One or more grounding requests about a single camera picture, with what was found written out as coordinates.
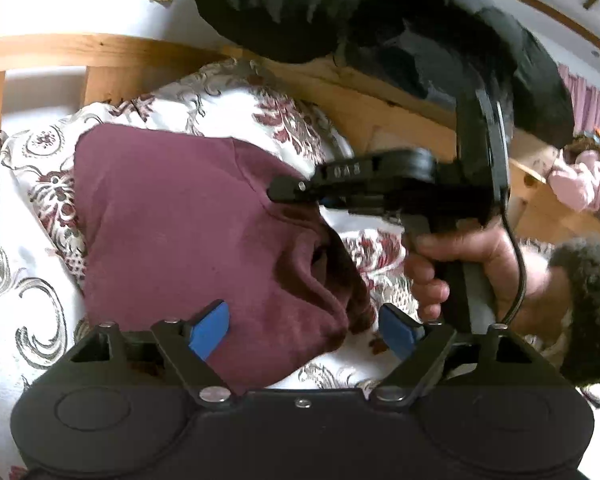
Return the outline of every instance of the person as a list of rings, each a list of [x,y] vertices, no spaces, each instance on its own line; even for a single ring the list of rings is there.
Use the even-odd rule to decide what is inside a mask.
[[[448,234],[421,235],[408,245],[405,275],[422,321],[440,316],[448,284],[434,276],[435,261],[484,266],[502,319],[518,288],[512,243],[499,224],[469,226]],[[526,295],[510,327],[524,336],[574,386],[600,383],[600,242],[576,238],[543,255],[521,244]]]

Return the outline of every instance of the garment sleeve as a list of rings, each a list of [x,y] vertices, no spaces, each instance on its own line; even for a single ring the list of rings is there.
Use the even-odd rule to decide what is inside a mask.
[[[570,240],[550,251],[548,261],[566,271],[573,302],[560,373],[575,386],[600,383],[600,242]]]

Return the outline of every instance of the screw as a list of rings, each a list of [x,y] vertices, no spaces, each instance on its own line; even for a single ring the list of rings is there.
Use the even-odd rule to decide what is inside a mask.
[[[380,386],[374,390],[374,394],[382,402],[400,402],[407,396],[407,392],[400,386]]]
[[[200,399],[205,402],[225,402],[231,397],[231,391],[224,386],[208,386],[200,390]]]
[[[296,408],[310,408],[311,401],[309,399],[296,399]]]

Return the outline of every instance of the bed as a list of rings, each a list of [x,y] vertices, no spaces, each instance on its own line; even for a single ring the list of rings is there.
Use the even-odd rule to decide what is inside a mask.
[[[43,66],[87,70],[76,114],[46,128],[0,130],[0,479],[24,472],[8,431],[10,407],[89,329],[80,295],[88,261],[72,209],[71,168],[75,143],[92,125],[231,136],[306,175],[337,156],[401,146],[423,146],[442,159],[454,156],[454,118],[448,112],[326,59],[291,66],[235,47],[213,52],[100,34],[0,38],[0,116],[5,71]],[[146,77],[150,68],[175,82],[155,91]],[[242,94],[244,99],[232,101],[231,114],[222,112],[224,90],[254,84],[277,88],[272,101]],[[237,128],[234,116],[248,118],[251,126]],[[510,215],[520,237],[557,243],[600,235],[599,220],[568,210],[545,183],[555,149],[517,132],[510,155]],[[400,272],[400,229],[346,213],[323,216],[339,232],[372,300],[414,314]],[[371,330],[275,386],[369,391],[396,364]]]

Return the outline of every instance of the wooden headboard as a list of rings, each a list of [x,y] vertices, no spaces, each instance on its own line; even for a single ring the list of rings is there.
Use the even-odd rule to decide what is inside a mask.
[[[456,149],[455,116],[388,84],[319,59],[289,65],[257,58],[235,47],[220,52],[165,41],[109,34],[46,34],[0,38],[0,122],[5,72],[16,68],[86,66],[82,104],[118,103],[141,94],[147,67],[174,76],[195,72],[226,57],[257,59],[294,97],[315,102],[357,153],[422,146],[451,159]],[[510,147],[510,216],[518,235],[557,243],[577,235],[600,235],[600,221],[558,202],[544,177],[557,150],[518,131]]]

